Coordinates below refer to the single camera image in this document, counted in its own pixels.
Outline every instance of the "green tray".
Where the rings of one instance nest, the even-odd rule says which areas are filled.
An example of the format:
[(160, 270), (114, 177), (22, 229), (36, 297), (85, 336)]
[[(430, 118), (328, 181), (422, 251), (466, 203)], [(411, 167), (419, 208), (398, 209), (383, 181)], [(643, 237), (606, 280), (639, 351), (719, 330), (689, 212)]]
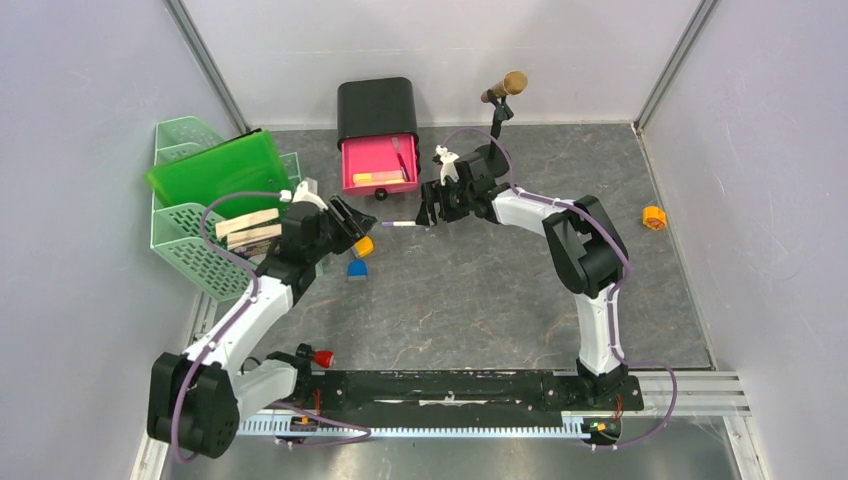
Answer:
[[(222, 142), (220, 135), (196, 117), (162, 122), (156, 126), (154, 164), (178, 161)], [(297, 153), (283, 155), (279, 161), (289, 172), (289, 183), (300, 183), (302, 174)], [(248, 276), (203, 243), (199, 225), (205, 209), (199, 203), (166, 207), (153, 195), (150, 248), (215, 300), (238, 298), (247, 288)], [(206, 230), (214, 232), (215, 224), (221, 220), (224, 217), (212, 212), (207, 217)]]
[[(155, 165), (144, 178), (163, 207), (186, 203), (208, 206), (235, 192), (292, 189), (271, 134), (261, 130)], [(275, 198), (237, 198), (215, 207), (215, 213), (234, 218), (274, 207), (283, 213), (288, 204)]]

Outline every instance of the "white backdrop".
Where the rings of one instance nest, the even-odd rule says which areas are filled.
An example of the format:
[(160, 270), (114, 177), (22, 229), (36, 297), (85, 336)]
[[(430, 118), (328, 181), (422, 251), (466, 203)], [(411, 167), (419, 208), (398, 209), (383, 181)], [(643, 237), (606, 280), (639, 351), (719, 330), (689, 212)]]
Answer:
[(150, 250), (156, 122), (233, 128), (156, 0), (0, 6), (0, 479), (128, 478), (198, 289)]
[(530, 77), (514, 123), (630, 121), (698, 0), (186, 0), (249, 123), (335, 125), (342, 82), (409, 77), (420, 124), (487, 122), (480, 93)]
[[(645, 131), (779, 479), (846, 478), (848, 3), (722, 2)], [(821, 432), (820, 439), (814, 438)]]

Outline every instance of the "cable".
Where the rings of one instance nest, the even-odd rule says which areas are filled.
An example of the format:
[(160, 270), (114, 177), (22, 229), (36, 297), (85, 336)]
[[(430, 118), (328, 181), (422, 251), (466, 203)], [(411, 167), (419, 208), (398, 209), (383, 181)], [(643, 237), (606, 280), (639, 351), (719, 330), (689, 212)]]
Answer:
[(582, 208), (578, 208), (570, 203), (563, 202), (559, 199), (552, 199), (542, 195), (536, 195), (535, 193), (527, 192), (523, 188), (519, 188), (515, 184), (515, 169), (512, 165), (512, 157), (510, 156), (506, 147), (504, 147), (504, 145), (498, 139), (493, 137), (489, 132), (476, 127), (458, 128), (454, 130), (453, 133), (448, 135), (445, 141), (442, 142), (442, 146), (447, 147), (448, 142), (454, 136), (465, 131), (474, 131), (479, 134), (482, 134), (483, 136), (489, 138), (489, 140), (491, 140), (495, 144), (495, 146), (498, 147), (498, 149), (501, 151), (504, 158), (506, 159), (507, 165), (509, 165), (510, 188), (519, 198), (526, 198), (528, 200), (532, 200), (538, 203), (561, 207), (576, 213), (581, 219), (588, 222), (589, 225), (591, 225), (592, 228), (594, 228), (601, 235), (601, 237), (603, 237), (604, 241), (607, 242), (607, 245), (609, 245), (612, 251), (615, 253), (615, 256), (618, 257), (618, 260), (621, 262), (624, 272), (621, 276), (621, 280), (619, 280), (615, 285), (613, 285), (613, 287), (607, 292), (607, 321), (609, 324), (610, 331), (610, 349), (612, 350), (612, 354), (613, 356), (615, 356), (616, 360), (618, 360), (629, 368), (661, 368), (667, 371), (669, 377), (671, 378), (671, 401), (668, 404), (668, 410), (666, 411), (662, 420), (660, 420), (660, 422), (656, 426), (654, 426), (654, 428), (651, 429), (648, 433), (645, 433), (644, 435), (628, 440), (624, 443), (620, 443), (618, 445), (593, 445), (592, 448), (602, 448), (604, 450), (617, 450), (619, 448), (635, 445), (653, 437), (657, 434), (657, 432), (659, 432), (660, 430), (665, 428), (666, 425), (668, 425), (668, 421), (671, 419), (671, 414), (672, 412), (674, 412), (674, 407), (677, 405), (677, 375), (674, 374), (674, 370), (671, 368), (671, 366), (669, 366), (665, 362), (630, 362), (628, 360), (625, 360), (624, 355), (619, 352), (621, 346), (618, 345), (618, 343), (616, 342), (617, 334), (615, 329), (615, 303), (613, 303), (613, 300), (615, 299), (615, 295), (618, 293), (619, 290), (621, 290), (621, 287), (624, 286), (624, 284), (627, 282), (627, 279), (633, 272), (633, 266), (630, 264), (630, 260), (627, 258), (627, 255), (624, 254), (624, 251), (612, 238), (612, 235), (610, 235), (609, 232), (607, 232), (606, 229), (597, 220), (595, 220), (594, 217), (589, 215), (589, 213), (583, 210)]
[(602, 432), (602, 431), (600, 431), (600, 430), (598, 430), (598, 435), (600, 435), (600, 436), (602, 436), (602, 437), (606, 438), (607, 440), (612, 440), (613, 442), (617, 442), (617, 441), (619, 440), (619, 438), (621, 438), (620, 436), (619, 436), (619, 437), (613, 437), (612, 435), (609, 435), (609, 434), (607, 434), (607, 433), (604, 433), (604, 432)]
[(245, 358), (245, 359), (244, 359), (244, 362), (242, 362), (242, 364), (241, 364), (241, 368), (239, 369), (239, 370), (241, 370), (242, 375), (244, 374), (244, 364), (245, 364), (245, 363), (247, 363), (247, 361), (248, 361), (248, 360), (252, 360), (252, 361), (254, 361), (254, 362), (256, 363), (256, 366), (257, 366), (257, 367), (258, 367), (258, 366), (260, 366), (260, 365), (262, 365), (262, 362), (260, 362), (258, 358), (256, 358), (256, 357), (247, 357), (247, 358)]
[(200, 368), (200, 365), (203, 363), (203, 360), (209, 355), (209, 353), (214, 349), (214, 346), (217, 346), (218, 342), (227, 333), (227, 330), (236, 323), (239, 317), (244, 314), (245, 310), (253, 303), (253, 299), (257, 297), (259, 294), (259, 278), (256, 276), (256, 273), (253, 271), (253, 266), (247, 263), (246, 260), (242, 259), (238, 255), (230, 253), (223, 248), (215, 245), (212, 240), (209, 239), (209, 233), (206, 232), (206, 218), (209, 216), (209, 212), (212, 211), (218, 205), (232, 200), (234, 198), (240, 197), (269, 197), (269, 198), (279, 198), (281, 201), (283, 200), (282, 195), (280, 193), (269, 193), (269, 192), (238, 192), (231, 193), (229, 195), (224, 195), (212, 202), (206, 210), (203, 211), (203, 214), (200, 216), (200, 236), (203, 238), (203, 242), (212, 249), (218, 255), (226, 258), (227, 260), (233, 262), (242, 268), (247, 275), (250, 277), (251, 290), (250, 295), (245, 298), (244, 302), (239, 306), (238, 310), (233, 313), (224, 324), (221, 326), (221, 329), (212, 336), (212, 339), (207, 343), (203, 349), (200, 351), (200, 354), (197, 355), (197, 358), (194, 359), (191, 366), (188, 369), (188, 373), (186, 373), (185, 378), (183, 379), (183, 383), (180, 385), (180, 389), (177, 393), (177, 401), (174, 403), (174, 414), (171, 418), (171, 445), (173, 446), (174, 458), (179, 463), (189, 463), (197, 458), (197, 452), (192, 453), (188, 457), (184, 457), (182, 452), (180, 452), (180, 414), (183, 410), (183, 403), (185, 402), (185, 396), (188, 392), (189, 387), (191, 386), (191, 381), (194, 376), (197, 374), (197, 370)]
[(357, 435), (356, 437), (343, 438), (341, 440), (330, 440), (327, 442), (320, 443), (292, 443), (288, 442), (288, 444), (292, 447), (332, 447), (334, 445), (347, 445), (350, 443), (358, 443), (367, 440), (371, 437), (371, 429), (368, 427), (363, 427), (361, 425), (354, 425), (352, 423), (340, 422), (338, 420), (333, 420), (317, 413), (308, 412), (302, 408), (295, 407), (294, 405), (286, 402), (274, 402), (271, 404), (272, 407), (275, 408), (285, 408), (287, 410), (291, 410), (299, 415), (303, 415), (304, 417), (311, 418), (316, 422), (326, 423), (328, 425), (333, 425), (339, 428), (347, 428), (349, 430), (359, 430), (360, 432), (364, 432), (363, 435)]
[(613, 415), (612, 423), (619, 423), (621, 416), (624, 414), (624, 406), (621, 403), (621, 394), (615, 395), (615, 415)]

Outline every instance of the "wooden stick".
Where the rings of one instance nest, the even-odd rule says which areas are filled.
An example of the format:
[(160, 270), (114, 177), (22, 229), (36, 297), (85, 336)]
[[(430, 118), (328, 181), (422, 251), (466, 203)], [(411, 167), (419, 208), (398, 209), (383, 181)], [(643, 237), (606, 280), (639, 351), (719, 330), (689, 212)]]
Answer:
[(244, 230), (247, 227), (252, 227), (269, 220), (273, 220), (280, 216), (280, 211), (276, 208), (267, 210), (259, 210), (258, 212), (248, 213), (240, 217), (224, 220), (215, 224), (215, 235), (218, 240), (226, 237), (232, 232)]
[(268, 225), (266, 227), (251, 228), (241, 232), (233, 232), (227, 235), (227, 249), (232, 250), (248, 243), (259, 240), (267, 240), (282, 235), (282, 225)]
[(494, 92), (495, 98), (501, 98), (507, 95), (518, 95), (525, 88), (527, 88), (527, 75), (521, 70), (515, 70), (507, 73), (503, 80), (484, 91), (483, 95), (480, 95), (480, 101), (489, 103), (489, 90)]

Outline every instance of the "wooden block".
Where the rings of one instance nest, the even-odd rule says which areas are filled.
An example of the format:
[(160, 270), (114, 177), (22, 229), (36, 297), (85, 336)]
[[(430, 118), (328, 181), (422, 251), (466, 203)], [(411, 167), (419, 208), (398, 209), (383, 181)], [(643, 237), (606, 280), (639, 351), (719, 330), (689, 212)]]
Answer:
[(233, 232), (227, 235), (227, 249), (247, 245), (248, 243), (278, 237), (283, 233), (282, 225), (268, 225), (265, 227), (251, 228), (241, 232)]
[(218, 240), (220, 240), (232, 232), (244, 230), (245, 228), (273, 220), (279, 216), (280, 211), (278, 209), (269, 208), (267, 210), (259, 210), (258, 212), (248, 213), (230, 220), (224, 220), (223, 222), (215, 224), (215, 235), (218, 237)]

